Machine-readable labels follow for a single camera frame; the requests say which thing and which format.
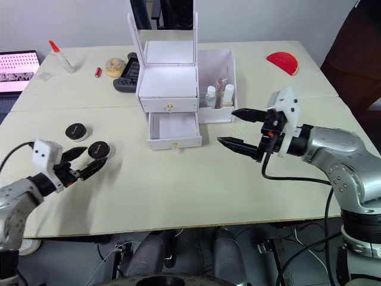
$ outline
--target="white wall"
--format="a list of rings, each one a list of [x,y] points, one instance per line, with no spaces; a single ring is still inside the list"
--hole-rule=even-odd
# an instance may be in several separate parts
[[[127,0],[0,0],[0,51],[131,45]],[[357,0],[198,0],[199,41],[299,40],[321,65]]]

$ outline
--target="robotic arm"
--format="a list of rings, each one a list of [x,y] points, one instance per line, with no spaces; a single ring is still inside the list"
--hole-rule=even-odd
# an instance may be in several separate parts
[[[345,249],[349,250],[348,268],[352,265],[345,276],[349,279],[351,274],[379,278],[381,159],[370,154],[353,133],[311,125],[296,127],[299,106],[291,88],[275,93],[267,111],[243,108],[234,111],[233,115],[249,122],[263,122],[262,138],[257,147],[236,138],[218,138],[225,147],[259,163],[264,153],[267,159],[273,152],[281,157],[284,153],[299,156],[327,175],[341,207],[342,236]],[[366,270],[357,267],[368,265],[369,261],[375,267]]]
[[[40,173],[0,188],[0,285],[17,284],[18,249],[29,214],[47,195],[62,191],[78,179],[88,179],[106,163],[107,158],[102,158],[83,170],[72,170],[70,162],[86,149],[76,147],[62,153],[58,144],[37,140],[32,161]]]

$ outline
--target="black round container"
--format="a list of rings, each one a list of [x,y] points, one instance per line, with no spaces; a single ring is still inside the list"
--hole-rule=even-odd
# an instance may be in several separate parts
[[[66,129],[65,134],[74,142],[81,142],[89,136],[87,128],[81,123],[74,123],[70,125]]]
[[[104,141],[97,141],[91,144],[88,149],[88,154],[93,159],[111,157],[113,154],[113,148]]]

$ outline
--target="open drawer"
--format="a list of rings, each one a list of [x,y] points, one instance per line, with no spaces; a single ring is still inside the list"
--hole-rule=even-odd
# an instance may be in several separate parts
[[[153,150],[201,146],[197,113],[149,113],[148,124],[147,143]]]

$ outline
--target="black lid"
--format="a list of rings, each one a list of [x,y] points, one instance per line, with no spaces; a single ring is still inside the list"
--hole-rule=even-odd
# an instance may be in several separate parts
[[[81,123],[74,123],[66,129],[65,134],[71,140],[78,140],[86,134],[86,127]]]
[[[104,158],[110,153],[110,146],[106,142],[98,141],[93,144],[88,149],[89,156],[93,159]]]

